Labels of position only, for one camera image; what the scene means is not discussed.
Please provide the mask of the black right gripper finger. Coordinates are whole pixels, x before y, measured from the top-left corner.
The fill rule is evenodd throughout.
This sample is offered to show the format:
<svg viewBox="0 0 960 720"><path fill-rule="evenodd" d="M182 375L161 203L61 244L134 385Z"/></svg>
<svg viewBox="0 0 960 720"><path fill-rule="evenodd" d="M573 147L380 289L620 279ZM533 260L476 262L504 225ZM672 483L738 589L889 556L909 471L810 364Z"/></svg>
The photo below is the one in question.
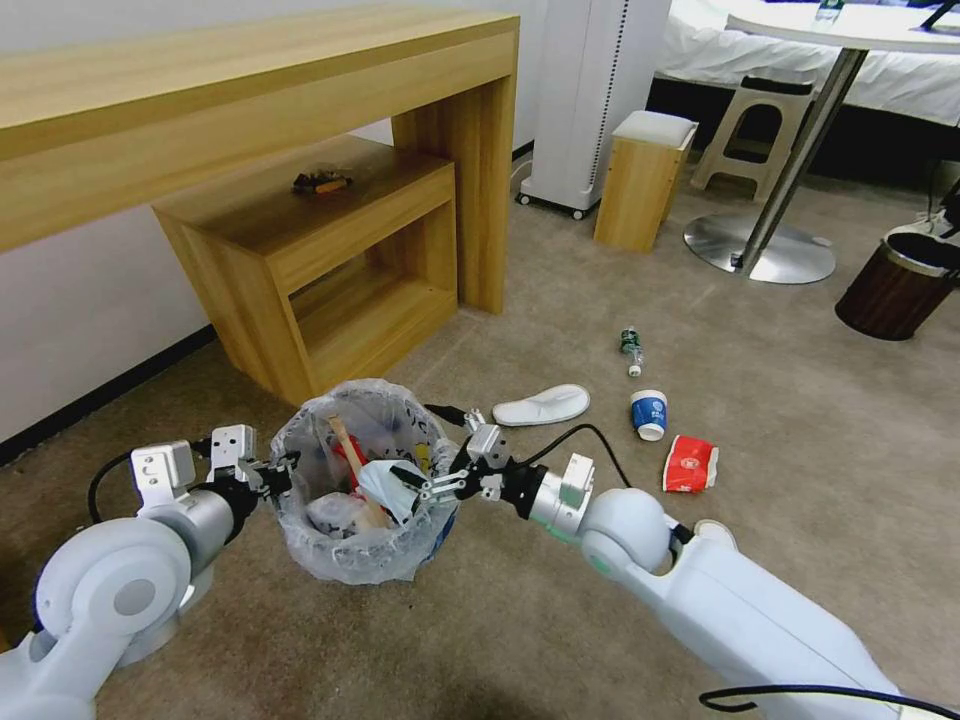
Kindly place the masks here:
<svg viewBox="0 0 960 720"><path fill-rule="evenodd" d="M480 480L486 475L486 440L481 431L467 438L457 452L449 477L453 480Z"/></svg>
<svg viewBox="0 0 960 720"><path fill-rule="evenodd" d="M421 505L461 502L479 493L481 477L476 472L455 472L426 479L419 490Z"/></svg>

